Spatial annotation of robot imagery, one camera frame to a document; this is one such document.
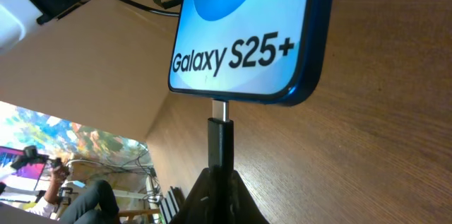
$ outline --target person's arm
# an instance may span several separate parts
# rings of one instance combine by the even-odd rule
[[[58,191],[63,184],[66,176],[68,175],[68,170],[66,167],[57,167],[52,170],[50,176],[50,185],[45,195],[37,202],[36,206],[28,209],[30,213],[34,213],[45,218],[50,217],[55,209],[55,204],[58,203]]]

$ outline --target black cable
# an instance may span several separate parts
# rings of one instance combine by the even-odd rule
[[[142,9],[147,12],[156,13],[161,16],[179,17],[179,13],[177,13],[177,12],[169,12],[169,11],[163,11],[163,10],[156,9],[156,8],[151,8],[151,7],[145,6],[143,4],[140,4],[140,3],[132,1],[132,0],[118,0],[118,1],[122,1],[125,4],[128,4],[130,6],[134,6],[136,8]]]

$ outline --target person's hand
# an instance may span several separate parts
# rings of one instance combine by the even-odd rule
[[[69,169],[65,165],[60,165],[50,171],[50,182],[55,184],[63,184],[68,175]]]

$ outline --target desk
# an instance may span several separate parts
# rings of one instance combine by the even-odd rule
[[[334,0],[319,86],[231,103],[235,169],[271,223],[452,223],[452,0]],[[207,166],[210,100],[171,94],[148,137],[162,189]]]

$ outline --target phone screen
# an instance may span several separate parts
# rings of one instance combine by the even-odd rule
[[[173,91],[274,95],[296,74],[307,0],[184,0]]]

